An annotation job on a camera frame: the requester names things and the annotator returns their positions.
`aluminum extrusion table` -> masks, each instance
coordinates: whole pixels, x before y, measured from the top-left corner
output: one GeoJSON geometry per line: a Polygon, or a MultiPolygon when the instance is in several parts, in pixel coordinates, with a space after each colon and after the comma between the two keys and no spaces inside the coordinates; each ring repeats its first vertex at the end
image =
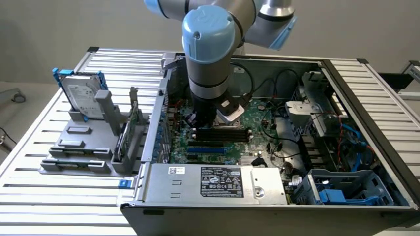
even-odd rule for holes
{"type": "MultiPolygon", "coordinates": [[[[138,107],[150,115],[162,78],[161,57],[162,52],[100,48],[85,54],[74,71],[105,73],[112,100],[122,112],[129,111],[129,87],[137,87],[138,107]]],[[[356,59],[329,60],[420,179],[417,115],[368,64],[356,59]]],[[[69,120],[69,107],[58,90],[0,166],[0,235],[134,235],[116,207],[117,196],[133,194],[133,190],[117,189],[120,178],[37,172],[69,120]]],[[[400,235],[417,234],[420,225],[409,230],[400,235]]]]}

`barcode sticker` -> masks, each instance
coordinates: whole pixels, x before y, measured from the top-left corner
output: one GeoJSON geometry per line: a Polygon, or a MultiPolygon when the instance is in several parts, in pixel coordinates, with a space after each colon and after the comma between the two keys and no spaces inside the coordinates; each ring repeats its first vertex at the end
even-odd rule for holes
{"type": "Polygon", "coordinates": [[[168,174],[169,175],[184,175],[185,174],[185,167],[182,167],[182,166],[169,167],[168,174]]]}

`blue latch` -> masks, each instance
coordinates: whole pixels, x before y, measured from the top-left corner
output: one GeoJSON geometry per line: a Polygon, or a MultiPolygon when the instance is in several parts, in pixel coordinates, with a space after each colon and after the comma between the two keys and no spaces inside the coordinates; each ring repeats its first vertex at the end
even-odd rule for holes
{"type": "Polygon", "coordinates": [[[61,70],[58,72],[58,75],[73,75],[74,71],[73,70],[61,70]]]}
{"type": "Polygon", "coordinates": [[[130,189],[130,180],[120,179],[118,189],[130,189]]]}
{"type": "Polygon", "coordinates": [[[365,199],[345,199],[342,191],[338,189],[324,189],[320,192],[321,202],[326,205],[373,205],[378,196],[370,196],[365,199]]]}

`power supply label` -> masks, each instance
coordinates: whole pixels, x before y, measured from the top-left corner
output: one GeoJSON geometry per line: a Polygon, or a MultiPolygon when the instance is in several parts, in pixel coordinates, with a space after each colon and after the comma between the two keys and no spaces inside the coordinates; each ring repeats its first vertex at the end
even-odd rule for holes
{"type": "Polygon", "coordinates": [[[206,198],[242,198],[241,168],[201,167],[200,194],[206,198]]]}

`capacitor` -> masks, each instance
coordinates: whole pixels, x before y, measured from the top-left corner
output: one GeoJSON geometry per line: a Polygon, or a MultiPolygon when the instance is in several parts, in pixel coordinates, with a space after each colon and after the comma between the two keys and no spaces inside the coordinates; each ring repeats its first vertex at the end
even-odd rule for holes
{"type": "Polygon", "coordinates": [[[265,110],[264,105],[258,105],[256,108],[257,108],[261,112],[265,110]]]}

